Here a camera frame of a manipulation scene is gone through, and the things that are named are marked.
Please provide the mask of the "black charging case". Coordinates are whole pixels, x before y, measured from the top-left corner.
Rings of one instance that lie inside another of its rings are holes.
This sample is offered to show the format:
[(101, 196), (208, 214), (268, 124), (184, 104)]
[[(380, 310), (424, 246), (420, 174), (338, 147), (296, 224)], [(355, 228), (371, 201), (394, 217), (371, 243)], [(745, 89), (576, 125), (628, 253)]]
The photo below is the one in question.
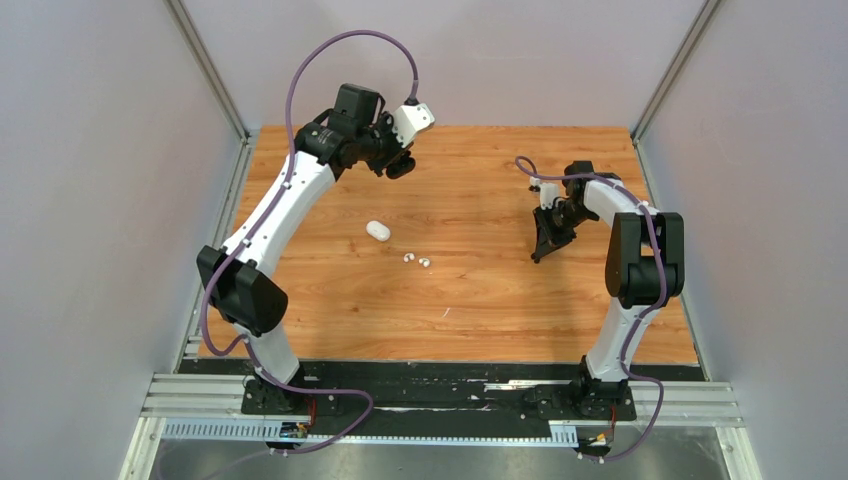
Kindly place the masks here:
[(411, 156), (409, 151), (406, 151), (387, 165), (384, 172), (389, 179), (397, 180), (412, 172), (415, 167), (416, 160)]

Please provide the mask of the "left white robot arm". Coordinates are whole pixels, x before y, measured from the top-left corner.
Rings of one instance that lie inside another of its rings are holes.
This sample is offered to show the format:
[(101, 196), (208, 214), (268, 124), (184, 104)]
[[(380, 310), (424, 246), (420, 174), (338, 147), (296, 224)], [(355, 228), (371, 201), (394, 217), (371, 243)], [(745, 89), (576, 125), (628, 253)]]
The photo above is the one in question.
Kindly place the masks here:
[(282, 253), (317, 201), (342, 174), (363, 162), (379, 177), (398, 179), (416, 165), (416, 137), (435, 124), (429, 107), (408, 99), (387, 111), (378, 92), (339, 88), (332, 108), (303, 125), (280, 174), (245, 222), (222, 246), (203, 247), (196, 263), (204, 301), (247, 345), (259, 376), (271, 383), (268, 400), (283, 413), (298, 411), (306, 386), (283, 326), (287, 294), (273, 275)]

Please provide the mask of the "aluminium frame rail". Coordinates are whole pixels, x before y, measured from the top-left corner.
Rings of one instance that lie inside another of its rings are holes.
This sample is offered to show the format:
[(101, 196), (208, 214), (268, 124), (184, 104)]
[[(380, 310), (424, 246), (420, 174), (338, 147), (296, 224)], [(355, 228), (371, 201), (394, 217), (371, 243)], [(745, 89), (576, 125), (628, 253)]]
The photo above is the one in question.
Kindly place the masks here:
[(564, 380), (482, 376), (360, 376), (354, 393), (328, 376), (307, 394), (248, 375), (158, 374), (142, 406), (120, 475), (145, 479), (166, 440), (278, 445), (549, 447), (608, 462), (654, 433), (708, 429), (732, 479), (761, 472), (731, 387), (715, 382), (633, 381), (609, 398), (572, 404)]

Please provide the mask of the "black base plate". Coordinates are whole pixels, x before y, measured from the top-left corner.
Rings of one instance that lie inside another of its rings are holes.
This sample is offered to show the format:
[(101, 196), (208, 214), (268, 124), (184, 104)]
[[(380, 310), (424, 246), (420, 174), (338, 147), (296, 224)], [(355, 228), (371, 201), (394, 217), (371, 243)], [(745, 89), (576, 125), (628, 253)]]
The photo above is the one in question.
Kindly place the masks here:
[(251, 415), (304, 415), (312, 432), (335, 434), (366, 408), (355, 433), (399, 437), (532, 438), (551, 420), (609, 424), (636, 419), (627, 384), (621, 403), (573, 402), (580, 364), (305, 361), (287, 392), (253, 375), (241, 410)]

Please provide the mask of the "white charging case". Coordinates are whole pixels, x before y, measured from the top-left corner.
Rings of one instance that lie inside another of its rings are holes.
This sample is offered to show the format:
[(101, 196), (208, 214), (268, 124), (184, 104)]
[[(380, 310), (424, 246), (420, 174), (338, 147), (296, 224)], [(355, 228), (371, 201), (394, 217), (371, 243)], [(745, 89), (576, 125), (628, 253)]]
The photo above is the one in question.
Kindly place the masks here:
[(366, 233), (379, 242), (386, 242), (391, 238), (391, 230), (377, 220), (369, 221), (365, 227)]

